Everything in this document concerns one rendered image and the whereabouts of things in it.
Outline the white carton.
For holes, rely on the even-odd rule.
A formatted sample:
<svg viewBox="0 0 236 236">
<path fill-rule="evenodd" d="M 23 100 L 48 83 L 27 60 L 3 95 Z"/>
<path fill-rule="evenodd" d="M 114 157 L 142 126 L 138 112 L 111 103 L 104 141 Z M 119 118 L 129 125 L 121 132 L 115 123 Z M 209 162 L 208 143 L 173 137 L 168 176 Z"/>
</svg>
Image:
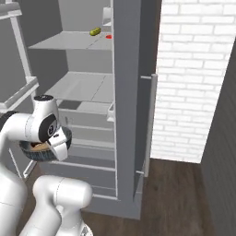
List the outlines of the white carton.
<svg viewBox="0 0 236 236">
<path fill-rule="evenodd" d="M 102 11 L 102 25 L 103 26 L 111 26 L 112 24 L 112 8 L 110 6 L 106 6 Z"/>
</svg>

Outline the grey fridge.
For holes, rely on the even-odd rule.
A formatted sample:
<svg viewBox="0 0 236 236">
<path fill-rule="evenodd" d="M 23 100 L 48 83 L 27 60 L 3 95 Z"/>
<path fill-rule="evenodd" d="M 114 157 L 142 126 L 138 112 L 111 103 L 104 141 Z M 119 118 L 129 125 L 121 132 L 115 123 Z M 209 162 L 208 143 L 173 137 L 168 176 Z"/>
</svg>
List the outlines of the grey fridge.
<svg viewBox="0 0 236 236">
<path fill-rule="evenodd" d="M 111 26 L 102 25 L 102 11 L 112 8 Z M 113 43 L 113 0 L 26 0 L 23 4 L 27 17 L 28 51 L 33 73 L 38 77 L 40 93 L 47 91 L 68 72 L 112 74 L 113 100 L 107 111 L 107 121 L 113 122 L 115 167 L 53 161 L 43 163 L 41 171 L 81 179 L 91 184 L 94 198 L 88 211 L 117 216 L 117 157 L 115 135 L 115 75 Z M 31 49 L 30 46 L 44 41 L 62 31 L 87 31 L 101 28 L 112 35 L 110 50 L 53 50 Z"/>
</svg>

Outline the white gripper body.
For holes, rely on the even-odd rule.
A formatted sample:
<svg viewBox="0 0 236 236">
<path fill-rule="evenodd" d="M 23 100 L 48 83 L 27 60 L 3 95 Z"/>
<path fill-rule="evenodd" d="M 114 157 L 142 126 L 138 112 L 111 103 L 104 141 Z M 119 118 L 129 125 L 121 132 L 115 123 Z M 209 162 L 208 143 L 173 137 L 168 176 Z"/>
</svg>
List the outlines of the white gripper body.
<svg viewBox="0 0 236 236">
<path fill-rule="evenodd" d="M 65 136 L 52 136 L 47 143 L 57 160 L 63 161 L 67 158 L 68 152 Z"/>
</svg>

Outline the dark grey bowl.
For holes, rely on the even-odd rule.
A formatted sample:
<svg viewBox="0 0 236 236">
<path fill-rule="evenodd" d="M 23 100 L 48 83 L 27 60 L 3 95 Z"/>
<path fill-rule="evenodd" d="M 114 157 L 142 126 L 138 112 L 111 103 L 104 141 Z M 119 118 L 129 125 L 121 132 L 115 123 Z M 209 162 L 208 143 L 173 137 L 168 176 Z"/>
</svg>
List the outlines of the dark grey bowl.
<svg viewBox="0 0 236 236">
<path fill-rule="evenodd" d="M 71 141 L 72 141 L 72 132 L 71 132 L 71 130 L 68 129 L 67 127 L 61 126 L 52 136 L 57 136 L 57 135 L 65 136 L 66 145 L 67 145 L 67 152 L 68 152 L 68 149 L 70 148 Z M 32 142 L 29 142 L 29 141 L 20 141 L 19 142 L 19 146 L 20 146 L 22 152 L 29 159 L 32 159 L 34 161 L 53 161 L 53 160 L 57 160 L 55 155 L 53 154 L 53 152 L 49 148 L 47 150 L 44 150 L 44 151 L 32 151 L 30 149 L 30 144 L 31 143 Z"/>
</svg>

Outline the pale grey fridge drawer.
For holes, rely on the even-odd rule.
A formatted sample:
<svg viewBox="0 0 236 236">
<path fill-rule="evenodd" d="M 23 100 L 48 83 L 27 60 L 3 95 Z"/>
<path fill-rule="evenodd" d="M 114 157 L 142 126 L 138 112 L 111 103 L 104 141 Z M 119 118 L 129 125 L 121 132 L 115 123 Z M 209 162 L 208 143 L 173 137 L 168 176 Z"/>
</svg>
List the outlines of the pale grey fridge drawer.
<svg viewBox="0 0 236 236">
<path fill-rule="evenodd" d="M 72 142 L 68 150 L 67 162 L 94 165 L 106 168 L 115 167 L 114 129 L 70 124 Z"/>
<path fill-rule="evenodd" d="M 113 122 L 107 121 L 110 103 L 58 100 L 57 104 L 62 125 L 113 129 Z"/>
</svg>

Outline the brown food pieces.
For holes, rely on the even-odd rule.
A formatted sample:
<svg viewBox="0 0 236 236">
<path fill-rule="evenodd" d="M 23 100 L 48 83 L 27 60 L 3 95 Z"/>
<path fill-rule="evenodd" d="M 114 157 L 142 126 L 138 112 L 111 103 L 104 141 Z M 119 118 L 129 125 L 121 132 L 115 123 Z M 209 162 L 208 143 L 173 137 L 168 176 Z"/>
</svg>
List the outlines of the brown food pieces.
<svg viewBox="0 0 236 236">
<path fill-rule="evenodd" d="M 32 151 L 44 151 L 49 148 L 49 145 L 44 142 L 44 143 L 31 143 L 30 144 L 30 149 Z"/>
</svg>

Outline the grey fridge door with racks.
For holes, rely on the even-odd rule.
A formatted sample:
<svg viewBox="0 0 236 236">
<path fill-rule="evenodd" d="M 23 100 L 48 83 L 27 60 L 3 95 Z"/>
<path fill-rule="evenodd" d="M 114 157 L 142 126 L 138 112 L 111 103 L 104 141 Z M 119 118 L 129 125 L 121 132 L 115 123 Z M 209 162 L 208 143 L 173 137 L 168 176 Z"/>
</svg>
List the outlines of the grey fridge door with racks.
<svg viewBox="0 0 236 236">
<path fill-rule="evenodd" d="M 17 0 L 0 0 L 0 115 L 13 110 L 32 113 L 39 86 L 30 69 L 21 15 Z"/>
</svg>

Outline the grey fridge shelf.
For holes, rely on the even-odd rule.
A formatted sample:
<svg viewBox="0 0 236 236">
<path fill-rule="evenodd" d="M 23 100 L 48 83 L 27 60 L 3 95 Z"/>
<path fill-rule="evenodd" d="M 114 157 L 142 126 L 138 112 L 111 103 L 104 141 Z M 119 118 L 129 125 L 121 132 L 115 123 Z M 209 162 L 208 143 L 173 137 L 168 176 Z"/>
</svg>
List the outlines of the grey fridge shelf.
<svg viewBox="0 0 236 236">
<path fill-rule="evenodd" d="M 31 49 L 53 50 L 110 50 L 112 39 L 106 38 L 107 33 L 102 32 L 96 36 L 90 36 L 87 31 L 62 31 L 51 38 L 31 45 Z"/>
<path fill-rule="evenodd" d="M 111 103 L 113 75 L 68 72 L 47 93 L 59 100 Z"/>
</svg>

